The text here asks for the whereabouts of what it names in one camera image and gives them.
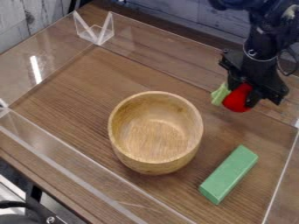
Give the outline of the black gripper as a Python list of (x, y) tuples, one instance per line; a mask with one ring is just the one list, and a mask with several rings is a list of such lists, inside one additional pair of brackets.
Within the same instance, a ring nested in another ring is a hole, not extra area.
[(242, 83), (253, 87), (246, 99), (249, 108), (254, 108), (261, 100), (270, 100), (275, 105), (282, 103), (290, 88), (278, 74), (277, 58), (254, 59), (245, 51), (225, 50), (219, 65), (229, 72), (230, 91), (234, 91)]

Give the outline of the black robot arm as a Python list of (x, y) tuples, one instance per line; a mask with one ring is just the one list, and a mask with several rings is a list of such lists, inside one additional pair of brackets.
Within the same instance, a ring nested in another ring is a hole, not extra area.
[(217, 103), (245, 113), (262, 100), (275, 105), (290, 92), (282, 78), (299, 71), (299, 55), (291, 45), (299, 42), (299, 0), (209, 0), (219, 11), (249, 13), (250, 32), (239, 51), (222, 52), (219, 65), (229, 79), (213, 92)]

